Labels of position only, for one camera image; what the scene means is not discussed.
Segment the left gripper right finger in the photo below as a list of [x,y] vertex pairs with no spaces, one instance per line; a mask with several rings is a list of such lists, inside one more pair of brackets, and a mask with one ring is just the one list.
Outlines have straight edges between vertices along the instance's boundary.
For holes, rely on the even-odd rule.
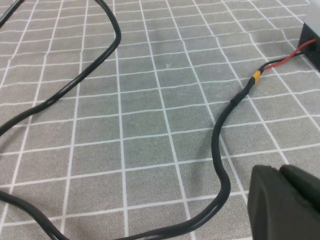
[[312,207],[320,212],[320,179],[294,165],[280,167],[280,173]]

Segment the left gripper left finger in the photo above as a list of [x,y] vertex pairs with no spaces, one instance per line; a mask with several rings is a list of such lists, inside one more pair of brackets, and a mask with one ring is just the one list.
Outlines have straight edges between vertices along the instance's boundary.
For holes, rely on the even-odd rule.
[[318,240],[320,213],[271,166],[251,172],[248,216],[254,240]]

